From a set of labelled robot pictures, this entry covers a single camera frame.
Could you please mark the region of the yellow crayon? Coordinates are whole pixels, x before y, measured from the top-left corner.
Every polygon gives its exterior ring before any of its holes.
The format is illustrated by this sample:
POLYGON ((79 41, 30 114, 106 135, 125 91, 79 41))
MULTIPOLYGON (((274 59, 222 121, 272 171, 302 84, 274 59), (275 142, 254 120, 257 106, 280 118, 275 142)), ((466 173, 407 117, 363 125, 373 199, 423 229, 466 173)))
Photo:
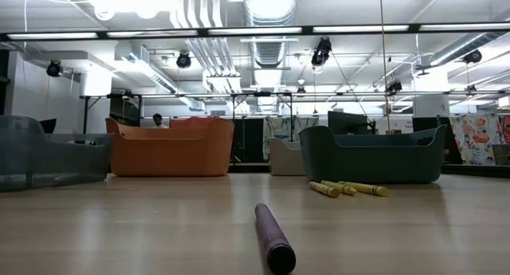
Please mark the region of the yellow crayon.
POLYGON ((357 190, 354 187, 351 187, 346 184, 334 183, 334 182, 325 181, 325 180, 321 181, 321 183, 323 185, 326 185, 329 187, 334 187, 334 188, 338 189, 342 194, 347 194, 347 195, 353 196, 357 193, 357 190))
POLYGON ((375 196, 380 197, 389 197, 390 193, 387 188, 382 186, 375 186, 375 185, 369 185, 369 184, 363 184, 363 183, 353 183, 353 182, 345 182, 340 181, 339 184, 348 185, 350 187, 353 187, 358 192, 364 193, 364 194, 371 194, 375 196))
POLYGON ((319 192, 321 194, 327 195, 330 198, 338 198, 340 195, 340 190, 335 187, 330 187, 328 185, 317 183, 311 181, 308 184, 309 188, 313 191, 319 192))

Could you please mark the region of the purple crayon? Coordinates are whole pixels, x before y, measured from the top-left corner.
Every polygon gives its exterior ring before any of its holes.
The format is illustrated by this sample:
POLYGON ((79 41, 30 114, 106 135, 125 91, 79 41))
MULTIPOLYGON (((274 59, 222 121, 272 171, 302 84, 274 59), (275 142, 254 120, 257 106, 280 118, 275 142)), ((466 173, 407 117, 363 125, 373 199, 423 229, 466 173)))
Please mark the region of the purple crayon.
POLYGON ((267 205, 258 203, 254 213, 257 235, 269 270, 275 275, 289 275, 296 267, 294 249, 267 205))

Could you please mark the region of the pale patterned cloth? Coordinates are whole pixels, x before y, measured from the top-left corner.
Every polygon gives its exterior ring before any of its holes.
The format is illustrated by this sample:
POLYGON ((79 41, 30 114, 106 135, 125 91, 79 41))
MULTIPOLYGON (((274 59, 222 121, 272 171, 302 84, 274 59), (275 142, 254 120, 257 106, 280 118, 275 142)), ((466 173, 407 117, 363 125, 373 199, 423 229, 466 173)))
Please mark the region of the pale patterned cloth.
POLYGON ((282 139, 284 142, 298 141, 299 133, 305 128, 317 126, 318 117, 270 117, 263 119, 262 148, 264 159, 269 158, 269 140, 282 139))

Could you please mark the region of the white plastic bin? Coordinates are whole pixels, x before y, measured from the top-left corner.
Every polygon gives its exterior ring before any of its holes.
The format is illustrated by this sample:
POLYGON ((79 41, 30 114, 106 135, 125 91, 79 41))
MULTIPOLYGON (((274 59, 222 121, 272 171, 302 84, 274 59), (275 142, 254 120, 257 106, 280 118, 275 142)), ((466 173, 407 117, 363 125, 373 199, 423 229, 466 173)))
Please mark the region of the white plastic bin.
POLYGON ((270 139, 269 164, 273 176, 305 176, 300 142, 285 142, 278 138, 270 139))

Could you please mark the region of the red plastic bin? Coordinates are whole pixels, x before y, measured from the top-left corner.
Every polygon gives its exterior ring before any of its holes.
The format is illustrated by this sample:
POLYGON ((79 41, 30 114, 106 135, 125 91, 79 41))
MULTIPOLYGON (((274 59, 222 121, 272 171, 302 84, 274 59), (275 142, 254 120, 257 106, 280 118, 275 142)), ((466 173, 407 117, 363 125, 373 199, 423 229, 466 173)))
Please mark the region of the red plastic bin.
POLYGON ((186 119, 170 119, 170 127, 176 129, 184 128, 204 128, 217 117, 197 117, 192 116, 186 119))

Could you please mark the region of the orange plastic bin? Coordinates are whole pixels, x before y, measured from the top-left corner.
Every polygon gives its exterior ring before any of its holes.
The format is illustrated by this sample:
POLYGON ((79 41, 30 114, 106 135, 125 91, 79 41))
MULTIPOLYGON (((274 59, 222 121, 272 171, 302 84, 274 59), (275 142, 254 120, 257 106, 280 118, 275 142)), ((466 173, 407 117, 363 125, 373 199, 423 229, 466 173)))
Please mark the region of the orange plastic bin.
POLYGON ((139 128, 105 120, 113 135, 111 171, 118 177, 223 176, 230 166, 234 123, 204 128, 139 128))

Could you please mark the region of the black monitor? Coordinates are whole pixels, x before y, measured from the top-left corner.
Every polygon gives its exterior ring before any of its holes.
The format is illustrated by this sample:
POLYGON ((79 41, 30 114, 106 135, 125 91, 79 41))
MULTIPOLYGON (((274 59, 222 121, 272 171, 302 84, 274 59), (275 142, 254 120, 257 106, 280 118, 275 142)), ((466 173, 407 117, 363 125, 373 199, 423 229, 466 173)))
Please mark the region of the black monitor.
POLYGON ((328 127, 334 135, 375 135, 376 123, 360 114, 328 112, 328 127))

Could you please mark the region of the black light bar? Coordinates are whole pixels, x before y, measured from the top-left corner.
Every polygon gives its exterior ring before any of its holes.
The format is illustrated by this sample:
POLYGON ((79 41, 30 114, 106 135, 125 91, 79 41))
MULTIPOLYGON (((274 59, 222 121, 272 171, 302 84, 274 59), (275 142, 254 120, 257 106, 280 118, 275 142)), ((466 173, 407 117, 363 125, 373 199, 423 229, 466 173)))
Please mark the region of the black light bar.
POLYGON ((97 30, 66 32, 0 33, 7 41, 89 41, 172 39, 206 37, 287 37, 312 35, 364 35, 401 33, 492 33, 510 32, 510 22, 413 23, 359 26, 269 26, 190 29, 97 30))

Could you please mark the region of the teal plastic bin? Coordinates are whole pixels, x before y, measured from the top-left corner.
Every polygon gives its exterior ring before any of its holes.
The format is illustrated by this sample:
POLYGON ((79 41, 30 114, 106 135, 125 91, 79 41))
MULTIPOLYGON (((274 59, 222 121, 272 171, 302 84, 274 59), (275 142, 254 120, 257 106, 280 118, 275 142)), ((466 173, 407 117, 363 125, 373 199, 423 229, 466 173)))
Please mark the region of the teal plastic bin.
POLYGON ((440 177, 447 127, 397 135, 335 135, 326 126, 299 134, 306 176, 314 181, 428 184, 440 177))

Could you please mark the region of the clear grey plastic bin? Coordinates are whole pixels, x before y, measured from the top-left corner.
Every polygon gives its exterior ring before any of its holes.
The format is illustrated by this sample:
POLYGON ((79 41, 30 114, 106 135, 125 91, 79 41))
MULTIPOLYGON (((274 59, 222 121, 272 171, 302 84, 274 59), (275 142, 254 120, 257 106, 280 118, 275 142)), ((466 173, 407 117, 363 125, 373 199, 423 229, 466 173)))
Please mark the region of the clear grey plastic bin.
POLYGON ((46 134, 25 116, 0 116, 0 192, 93 183, 110 172, 111 134, 46 134))

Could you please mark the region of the floral cloth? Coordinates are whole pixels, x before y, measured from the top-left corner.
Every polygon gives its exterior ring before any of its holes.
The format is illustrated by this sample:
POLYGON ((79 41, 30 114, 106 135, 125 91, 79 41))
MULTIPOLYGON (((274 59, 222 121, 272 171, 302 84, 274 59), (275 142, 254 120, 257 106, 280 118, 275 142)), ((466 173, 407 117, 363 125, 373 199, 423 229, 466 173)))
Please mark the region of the floral cloth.
POLYGON ((464 114, 450 117, 449 122, 463 164, 496 164, 493 146, 505 143, 499 116, 464 114))

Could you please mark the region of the black aluminium table frame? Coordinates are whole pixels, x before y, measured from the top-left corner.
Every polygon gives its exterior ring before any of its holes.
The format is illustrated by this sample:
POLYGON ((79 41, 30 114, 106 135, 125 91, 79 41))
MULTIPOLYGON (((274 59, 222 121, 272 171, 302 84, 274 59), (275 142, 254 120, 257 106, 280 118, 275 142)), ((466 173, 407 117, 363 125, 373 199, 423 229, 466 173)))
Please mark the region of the black aluminium table frame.
MULTIPOLYGON (((269 163, 231 163, 229 173, 269 173, 269 163)), ((481 166, 443 164, 441 173, 447 175, 467 175, 486 178, 510 179, 510 166, 481 166)))

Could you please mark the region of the silver air duct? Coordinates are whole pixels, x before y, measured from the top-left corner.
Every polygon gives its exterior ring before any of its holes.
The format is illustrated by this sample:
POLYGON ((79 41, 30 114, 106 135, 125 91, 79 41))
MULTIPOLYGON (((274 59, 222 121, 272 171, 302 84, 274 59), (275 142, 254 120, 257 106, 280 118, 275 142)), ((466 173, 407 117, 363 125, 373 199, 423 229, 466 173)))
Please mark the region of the silver air duct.
POLYGON ((473 52, 491 41, 495 41, 496 39, 503 37, 505 34, 506 32, 469 33, 439 52, 436 52, 430 58, 430 66, 435 67, 445 65, 473 52))
MULTIPOLYGON (((245 23, 248 26, 290 26, 297 0, 244 0, 245 23)), ((284 58, 285 43, 251 44, 252 55, 261 68, 276 68, 284 58)))

